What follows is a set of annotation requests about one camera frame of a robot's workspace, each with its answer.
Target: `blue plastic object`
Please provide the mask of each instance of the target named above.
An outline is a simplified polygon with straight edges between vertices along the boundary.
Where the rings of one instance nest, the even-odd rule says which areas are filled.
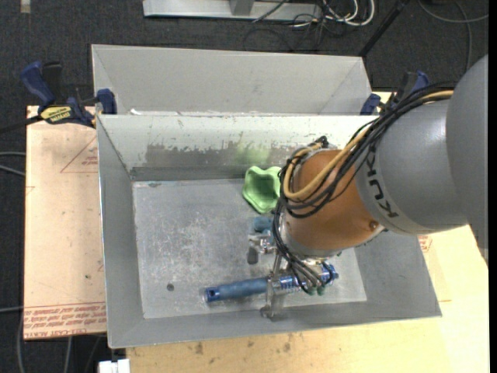
[[[265,229],[271,229],[273,218],[271,217],[255,217],[253,222],[254,231],[263,232]]]
[[[376,108],[378,108],[378,105],[380,104],[380,99],[381,98],[378,94],[371,94],[366,99],[363,108],[360,110],[360,114],[362,116],[373,114],[373,112],[376,110]]]
[[[416,74],[418,75],[418,78],[416,79],[416,82],[412,87],[411,92],[418,91],[419,89],[424,89],[429,85],[429,79],[426,73],[418,70],[416,71]]]
[[[97,91],[96,98],[102,104],[104,114],[117,114],[116,99],[109,89],[100,89]]]
[[[267,278],[258,277],[247,279],[230,284],[221,284],[205,289],[205,299],[207,302],[218,302],[233,298],[248,297],[249,295],[260,295],[266,292]]]
[[[43,106],[54,103],[55,96],[41,75],[41,62],[35,61],[26,66],[21,72],[21,80],[29,92],[42,100]]]
[[[333,281],[339,277],[335,268],[331,264],[327,264],[327,268],[323,267],[321,273],[321,280],[324,283],[332,284]],[[266,292],[267,288],[267,277],[258,277],[256,279],[247,279],[246,281],[233,282],[230,284],[221,284],[219,286],[213,286],[211,288],[205,289],[205,300],[206,302],[219,302],[223,300],[231,300],[234,298],[248,297],[250,295],[260,295]],[[294,289],[300,287],[298,280],[295,276],[287,275],[279,279],[280,286],[283,290],[292,292]]]

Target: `blue tool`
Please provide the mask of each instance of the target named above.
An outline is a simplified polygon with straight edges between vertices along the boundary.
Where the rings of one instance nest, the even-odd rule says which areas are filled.
[[[323,267],[320,277],[323,283],[332,284],[339,275],[333,265],[326,264],[326,268]],[[260,295],[266,292],[268,280],[268,277],[257,277],[255,279],[247,279],[245,281],[220,284],[219,286],[206,288],[204,293],[205,301],[210,303],[243,298],[251,295]],[[279,277],[277,280],[279,282],[278,286],[283,292],[292,293],[299,291],[301,288],[295,276],[285,275]],[[318,288],[319,295],[322,295],[323,291],[324,286]]]

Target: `blue clamp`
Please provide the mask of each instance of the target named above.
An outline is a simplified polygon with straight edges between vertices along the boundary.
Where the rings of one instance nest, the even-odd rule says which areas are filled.
[[[428,76],[418,70],[415,73],[406,72],[402,78],[401,86],[396,93],[392,93],[390,99],[384,105],[384,111],[394,109],[405,97],[413,94],[429,85]]]
[[[63,104],[55,104],[56,96],[43,78],[42,64],[35,61],[27,65],[20,76],[29,92],[41,99],[38,116],[49,124],[73,123],[94,127],[95,116],[88,112],[83,103],[75,97],[67,98]],[[95,98],[85,102],[95,102],[102,105],[100,113],[116,114],[116,100],[109,89],[100,89]]]
[[[378,94],[371,94],[369,97],[367,97],[363,108],[360,110],[360,115],[372,115],[373,112],[378,108],[378,105],[380,105],[380,99],[381,98]]]

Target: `black cable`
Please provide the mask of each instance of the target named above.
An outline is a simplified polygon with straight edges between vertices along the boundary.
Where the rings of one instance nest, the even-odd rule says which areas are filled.
[[[288,1],[289,0],[282,0],[277,5],[275,5],[272,9],[270,9],[268,12],[266,12],[264,15],[260,16],[257,19],[254,19],[252,22],[253,23],[257,23],[257,22],[260,22],[260,21],[266,19],[268,16],[270,16],[271,14],[273,14],[277,9],[279,9],[283,4],[285,4]]]
[[[376,42],[380,39],[383,33],[388,29],[388,27],[395,21],[397,16],[402,12],[404,7],[411,0],[398,0],[394,6],[391,8],[391,11],[387,14],[383,22],[380,24],[378,29],[373,33],[373,36],[367,41],[366,45],[359,52],[360,57],[366,57],[366,55],[371,51]]]
[[[72,336],[68,338],[68,349],[65,353],[65,361],[64,361],[64,373],[68,373],[69,371],[69,361],[71,360],[71,350],[72,350]]]
[[[93,362],[93,356],[95,355],[96,349],[99,346],[101,339],[102,337],[98,336],[95,343],[93,344],[93,348],[90,351],[90,355],[88,357],[88,361],[86,362],[85,370],[83,371],[83,373],[89,373],[90,366],[92,365]]]
[[[416,108],[417,106],[430,101],[446,99],[443,96],[424,99],[424,96],[428,96],[429,94],[431,94],[434,89],[435,87],[432,85],[425,87],[424,89],[417,90],[416,92],[412,92],[402,101],[400,101],[394,109],[387,111],[382,117],[378,117],[376,120],[373,120],[373,123],[370,125],[365,137],[361,139],[354,147],[354,149],[349,153],[348,157],[339,167],[339,171],[335,176],[335,179],[324,190],[321,190],[318,193],[317,191],[319,190],[319,187],[316,187],[315,191],[304,198],[304,200],[291,200],[285,197],[283,193],[282,203],[287,209],[287,212],[295,218],[310,217],[311,215],[321,210],[321,208],[323,208],[327,203],[334,201],[337,197],[339,197],[351,183],[352,178],[356,175],[356,171],[358,170],[358,168],[356,167],[356,171],[353,174],[353,177],[349,180],[344,189],[338,195],[332,197],[340,180],[344,177],[344,175],[346,175],[346,173],[352,168],[352,166],[355,165],[359,157],[367,150],[367,148],[370,148],[372,145],[374,146],[381,139],[384,132],[393,124],[393,122],[395,122],[400,116]],[[361,165],[364,163],[366,158],[367,155],[361,162]],[[312,209],[303,214],[299,214],[296,212],[310,207],[312,207]]]
[[[25,119],[21,122],[10,124],[9,126],[6,126],[6,127],[1,127],[0,134],[8,133],[12,130],[16,130],[18,128],[28,126],[29,124],[33,124],[33,123],[36,123],[36,122],[41,121],[41,120],[43,120],[43,118],[36,115],[34,117],[31,117],[30,119]]]
[[[473,50],[473,32],[471,32],[471,21],[467,18],[466,12],[463,9],[463,6],[459,3],[456,3],[456,6],[459,8],[461,11],[461,14],[463,15],[464,19],[466,20],[466,27],[467,27],[467,57],[466,57],[466,69],[464,70],[464,73],[469,71],[469,68],[471,67],[471,52]]]
[[[426,12],[428,15],[432,16],[433,18],[436,18],[440,21],[444,22],[449,22],[449,23],[472,23],[472,22],[478,22],[482,21],[483,19],[488,18],[488,14],[485,14],[483,16],[479,16],[478,18],[471,18],[468,19],[467,17],[465,19],[451,19],[451,18],[444,18],[442,16],[438,16],[437,14],[434,14],[433,12],[429,11],[422,3],[421,0],[418,0],[419,6],[423,9],[424,12]]]
[[[306,284],[312,283],[312,287],[316,288],[318,287],[318,284],[321,283],[321,286],[324,287],[329,281],[323,282],[320,275],[318,275],[314,270],[309,268],[303,261],[301,261],[298,257],[296,257],[288,249],[287,245],[284,244],[280,234],[280,218],[281,218],[282,207],[283,207],[282,204],[278,202],[273,212],[274,218],[273,218],[272,230],[273,230],[273,236],[275,239],[276,248],[278,250],[278,253],[286,260],[288,264],[288,269],[294,275],[297,284],[299,285],[301,290],[307,294],[310,294],[310,287]],[[299,271],[307,278],[306,284],[304,284],[304,282],[301,280],[297,271]]]
[[[24,326],[24,312],[20,314],[19,328],[17,329],[17,342],[16,342],[16,354],[17,354],[17,365],[19,367],[19,372],[24,373],[24,363],[23,363],[23,326]]]

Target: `metal stand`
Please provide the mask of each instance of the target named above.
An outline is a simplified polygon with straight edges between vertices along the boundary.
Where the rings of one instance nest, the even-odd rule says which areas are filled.
[[[222,19],[258,19],[280,5],[276,2],[256,0],[144,0],[145,17],[193,17]],[[291,21],[297,16],[308,20],[304,14],[318,16],[315,4],[283,3],[264,19]]]

